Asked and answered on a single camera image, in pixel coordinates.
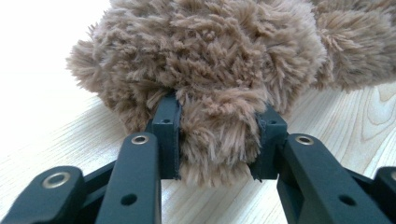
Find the teddy bear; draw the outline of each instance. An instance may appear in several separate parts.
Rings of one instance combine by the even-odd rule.
[[[176,94],[181,179],[231,185],[260,153],[256,114],[308,89],[396,80],[396,0],[111,0],[67,58],[127,133]]]

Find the stuffed animal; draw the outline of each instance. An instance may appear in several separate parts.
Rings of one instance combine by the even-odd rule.
[[[79,85],[127,133],[174,91],[181,178],[200,186],[249,175],[266,104],[396,79],[396,0],[112,0],[90,37],[67,59]]]

